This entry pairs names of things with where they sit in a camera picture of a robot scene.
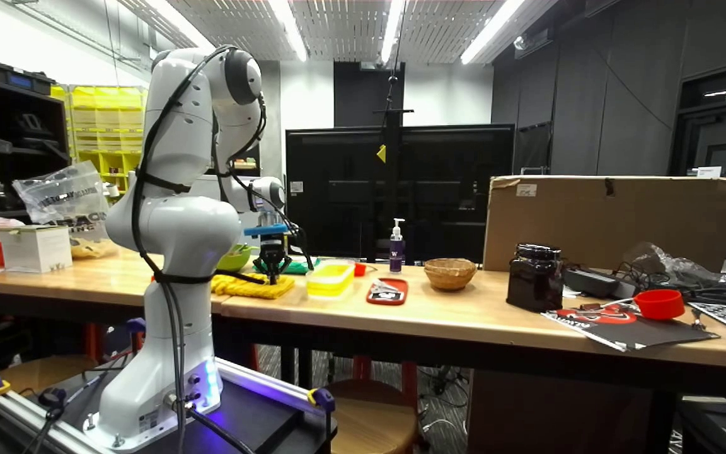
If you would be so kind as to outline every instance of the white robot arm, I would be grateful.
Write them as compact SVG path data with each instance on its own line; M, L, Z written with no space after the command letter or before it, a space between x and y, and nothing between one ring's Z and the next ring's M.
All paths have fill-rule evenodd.
M83 426L102 447L141 450L183 423L183 407L218 407L208 278L242 237L237 208L189 193L206 169L225 174L265 128L261 73L248 54L170 51L154 63L143 159L135 181L106 214L114 242L154 270L143 292L145 344L106 386Z

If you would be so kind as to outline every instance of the ceiling light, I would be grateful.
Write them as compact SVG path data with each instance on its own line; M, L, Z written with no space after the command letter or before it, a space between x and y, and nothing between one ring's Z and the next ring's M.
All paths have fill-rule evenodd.
M393 54L395 40L397 40L395 30L397 30L397 25L404 20L404 12L406 12L406 0L390 0L383 51L380 51L380 63L390 60L390 54Z
M303 33L298 33L294 15L286 0L266 0L270 10L276 15L280 25L284 27L284 39L300 60L308 60L308 48Z
M522 2L525 0L504 0L504 6L498 6L498 10L483 22L483 30L460 54L460 67L468 67L494 40L494 36L508 22Z
M214 51L212 40L206 40L177 7L165 0L145 0L165 22L179 27L196 48Z

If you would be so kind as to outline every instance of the plastic bottle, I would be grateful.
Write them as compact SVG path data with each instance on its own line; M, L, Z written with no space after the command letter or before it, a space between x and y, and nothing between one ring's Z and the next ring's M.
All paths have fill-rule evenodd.
M406 237L397 222L406 222L404 217L393 217L393 230L390 230L390 256L388 256L388 270L400 272L404 260L406 260Z

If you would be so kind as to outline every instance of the black container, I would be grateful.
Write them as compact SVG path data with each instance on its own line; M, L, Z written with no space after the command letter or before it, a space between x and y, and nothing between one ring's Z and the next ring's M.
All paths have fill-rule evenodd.
M562 253L546 246L518 246L508 263L508 306L545 314L562 309Z

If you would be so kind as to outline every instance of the ceiling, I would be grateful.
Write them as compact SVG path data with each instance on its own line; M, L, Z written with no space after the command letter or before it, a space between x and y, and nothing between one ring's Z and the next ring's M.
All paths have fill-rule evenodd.
M145 0L119 0L174 46L192 46ZM557 0L526 0L474 63L490 63ZM231 44L256 60L294 60L266 0L169 0L212 44ZM378 60L388 0L290 0L310 60ZM458 63L464 48L502 0L406 0L395 59L406 63Z

